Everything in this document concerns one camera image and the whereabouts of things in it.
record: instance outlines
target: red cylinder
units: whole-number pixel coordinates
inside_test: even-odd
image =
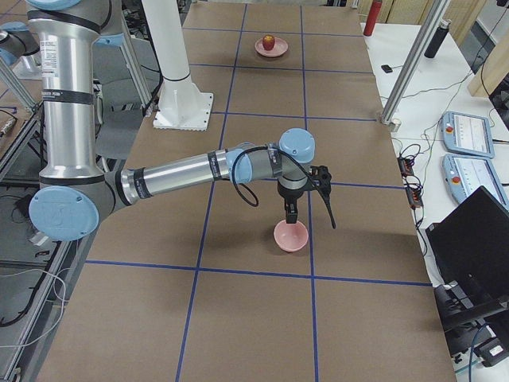
[[[373,0],[369,14],[367,15],[366,26],[364,27],[364,36],[371,36],[375,28],[376,18],[382,9],[382,0]]]

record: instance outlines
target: brown table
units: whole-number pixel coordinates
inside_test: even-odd
[[[289,42],[285,56],[254,53],[266,32]],[[126,165],[307,128],[334,177],[338,229],[304,196],[311,240],[279,250],[274,181],[253,184],[258,209],[219,182],[117,212],[38,380],[454,381],[356,12],[199,2],[185,42],[193,80],[215,93],[209,128],[147,119]]]

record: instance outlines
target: light blue device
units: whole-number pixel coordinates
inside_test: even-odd
[[[448,151],[486,158],[495,157],[488,118],[447,111],[442,117],[441,129]]]
[[[489,158],[446,154],[442,159],[442,168],[449,190],[458,203],[483,185],[509,209],[509,199]]]

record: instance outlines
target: white base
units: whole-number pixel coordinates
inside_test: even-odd
[[[190,78],[178,83],[165,81],[153,126],[157,129],[205,131],[213,101],[214,95],[200,92]]]
[[[13,73],[20,80],[42,80],[42,71],[40,68],[35,72],[30,72],[21,61],[14,65]]]

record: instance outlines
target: blue cable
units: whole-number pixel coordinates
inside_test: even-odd
[[[472,346],[470,346],[470,357],[468,358],[468,382],[472,382],[472,358],[474,355],[474,346],[476,346],[476,339],[477,336],[479,336],[479,333],[488,326],[488,323],[485,322],[478,330],[477,333],[474,335],[474,338],[472,339]]]

